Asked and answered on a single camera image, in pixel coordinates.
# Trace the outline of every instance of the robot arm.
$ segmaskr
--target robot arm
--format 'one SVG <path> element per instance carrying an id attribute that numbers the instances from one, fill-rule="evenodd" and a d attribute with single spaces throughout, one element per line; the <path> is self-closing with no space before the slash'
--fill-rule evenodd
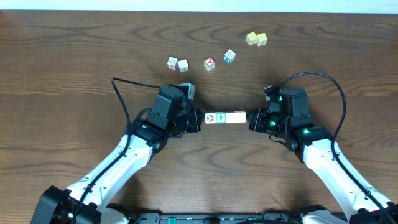
<path id="1" fill-rule="evenodd" d="M 358 214 L 361 210 L 366 209 L 369 212 L 378 210 L 379 208 L 371 200 L 366 198 L 361 189 L 347 176 L 336 159 L 333 159 L 330 144 L 331 141 L 329 139 L 322 139 L 312 142 L 309 146 L 305 146 L 303 150 L 305 165 L 313 170 L 328 187 L 331 194 L 343 209 L 348 221 L 350 221 L 351 216 Z M 366 186 L 377 201 L 387 206 L 391 200 L 378 192 L 354 168 L 341 152 L 337 142 L 335 142 L 335 150 L 339 154 L 340 161 L 356 177 L 356 180 L 360 181 L 363 186 Z"/>
<path id="2" fill-rule="evenodd" d="M 131 130 L 125 130 L 120 143 L 97 167 L 64 191 L 51 186 L 43 193 L 31 223 L 53 223 L 74 215 L 77 223 L 127 223 L 128 216 L 107 208 L 109 201 L 169 138 L 200 131 L 204 114 L 190 104 L 194 92 L 195 86 L 190 83 L 160 87 L 147 118 L 138 116 L 129 125 Z"/>
<path id="3" fill-rule="evenodd" d="M 249 129 L 270 134 L 270 139 L 272 136 L 283 138 L 285 142 L 278 142 L 294 152 L 300 162 L 306 164 L 321 178 L 342 207 L 348 221 L 362 218 L 365 213 L 367 215 L 371 212 L 379 215 L 382 213 L 368 198 L 370 194 L 384 208 L 392 203 L 352 166 L 339 149 L 337 142 L 333 154 L 332 135 L 324 127 L 313 125 L 308 97 L 303 88 L 283 90 L 274 88 L 272 91 L 266 88 L 266 100 L 270 102 L 268 108 L 259 108 L 248 113 Z M 348 173 L 365 187 L 365 192 L 343 170 L 336 154 Z M 331 216 L 327 211 L 309 213 L 303 220 L 307 223 L 341 223 L 340 219 Z"/>
<path id="4" fill-rule="evenodd" d="M 83 195 L 86 186 L 121 153 L 127 143 L 127 138 L 128 136 L 125 134 L 113 152 L 97 167 L 78 182 L 69 185 L 67 189 L 71 191 L 71 197 L 78 200 Z M 152 152 L 153 147 L 148 146 L 146 140 L 135 135 L 131 136 L 129 148 L 125 155 L 96 181 L 83 203 L 85 205 L 94 203 L 97 206 L 97 211 L 103 213 L 109 201 L 127 180 L 150 161 Z"/>

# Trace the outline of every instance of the wall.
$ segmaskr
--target wall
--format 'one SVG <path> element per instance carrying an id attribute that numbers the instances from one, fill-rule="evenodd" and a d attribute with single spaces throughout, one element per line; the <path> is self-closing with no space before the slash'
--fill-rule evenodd
<path id="1" fill-rule="evenodd" d="M 397 0 L 0 0 L 0 9 L 398 13 Z"/>

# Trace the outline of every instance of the white arm segment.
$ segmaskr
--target white arm segment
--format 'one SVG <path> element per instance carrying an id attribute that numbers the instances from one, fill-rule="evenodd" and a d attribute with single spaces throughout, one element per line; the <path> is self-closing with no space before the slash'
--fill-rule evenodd
<path id="1" fill-rule="evenodd" d="M 365 199 L 365 194 L 358 186 L 347 176 L 336 160 L 333 159 L 331 153 L 331 141 L 322 139 L 313 142 L 310 146 L 305 146 L 303 152 L 304 163 L 313 170 L 323 183 L 328 187 L 331 194 L 337 200 L 347 220 L 352 215 L 358 213 L 358 209 L 365 208 L 368 211 L 378 210 L 379 208 L 370 200 Z M 391 201 L 383 194 L 379 193 L 365 178 L 354 168 L 341 153 L 337 142 L 335 143 L 335 151 L 339 155 L 340 161 L 344 166 L 360 181 L 381 205 L 387 207 L 386 202 Z"/>
<path id="2" fill-rule="evenodd" d="M 111 163 L 127 143 L 127 135 L 124 135 L 116 148 L 108 155 L 98 166 L 96 166 L 89 174 L 84 176 L 78 182 L 71 184 L 68 189 L 72 192 L 70 196 L 76 200 L 80 200 L 81 195 L 86 186 Z M 92 188 L 92 192 L 88 193 L 83 203 L 88 205 L 93 202 L 97 205 L 97 210 L 104 212 L 105 207 L 126 181 L 139 169 L 143 168 L 150 160 L 152 155 L 152 147 L 149 147 L 147 141 L 131 136 L 129 148 L 126 155 L 120 158 L 105 174 L 100 177 Z"/>
<path id="3" fill-rule="evenodd" d="M 348 224 L 348 222 L 343 221 L 334 215 L 332 215 L 328 210 L 318 210 L 314 212 L 309 212 L 303 217 L 304 224 Z"/>

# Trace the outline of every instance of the wood grain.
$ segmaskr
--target wood grain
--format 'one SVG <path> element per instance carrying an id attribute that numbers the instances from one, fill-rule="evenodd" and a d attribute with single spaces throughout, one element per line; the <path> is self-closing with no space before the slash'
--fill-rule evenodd
<path id="1" fill-rule="evenodd" d="M 377 189 L 398 201 L 398 16 L 198 12 L 0 12 L 0 223 L 28 223 L 50 185 L 64 189 L 119 142 L 125 120 L 109 78 L 191 82 L 204 111 L 264 106 L 263 88 L 298 72 L 329 73 L 348 112 L 338 142 Z M 266 32 L 265 47 L 244 36 Z M 223 54 L 236 60 L 227 65 Z M 188 72 L 168 70 L 169 56 Z M 213 56 L 214 70 L 203 60 Z M 118 84 L 131 114 L 156 91 Z M 304 87 L 318 124 L 334 130 L 338 90 Z M 262 212 L 319 203 L 341 208 L 321 180 L 248 124 L 203 125 L 170 140 L 113 200 L 133 210 Z"/>

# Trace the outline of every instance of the toy block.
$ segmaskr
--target toy block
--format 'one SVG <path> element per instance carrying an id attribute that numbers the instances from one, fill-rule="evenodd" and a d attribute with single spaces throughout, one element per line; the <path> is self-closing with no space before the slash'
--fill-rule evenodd
<path id="1" fill-rule="evenodd" d="M 178 61 L 178 68 L 180 69 L 180 72 L 186 72 L 189 70 L 188 62 L 187 59 Z"/>
<path id="2" fill-rule="evenodd" d="M 266 33 L 258 34 L 257 35 L 257 46 L 263 46 L 267 43 L 267 36 Z"/>
<path id="3" fill-rule="evenodd" d="M 253 45 L 257 43 L 257 35 L 255 32 L 251 32 L 250 34 L 246 35 L 246 42 L 249 45 Z"/>
<path id="4" fill-rule="evenodd" d="M 235 59 L 236 53 L 233 52 L 231 49 L 229 49 L 225 54 L 224 54 L 224 60 L 227 63 L 231 63 Z"/>
<path id="5" fill-rule="evenodd" d="M 210 71 L 211 69 L 216 67 L 216 61 L 214 60 L 214 58 L 209 57 L 206 58 L 205 60 L 205 68 Z"/>
<path id="6" fill-rule="evenodd" d="M 178 62 L 177 58 L 169 57 L 169 61 L 167 62 L 167 67 L 171 70 L 175 70 L 177 62 Z"/>
<path id="7" fill-rule="evenodd" d="M 245 123 L 246 112 L 235 111 L 235 112 L 215 112 L 205 114 L 206 124 L 234 124 L 234 123 Z"/>
<path id="8" fill-rule="evenodd" d="M 216 113 L 206 113 L 205 114 L 205 123 L 206 124 L 215 124 L 216 123 Z"/>

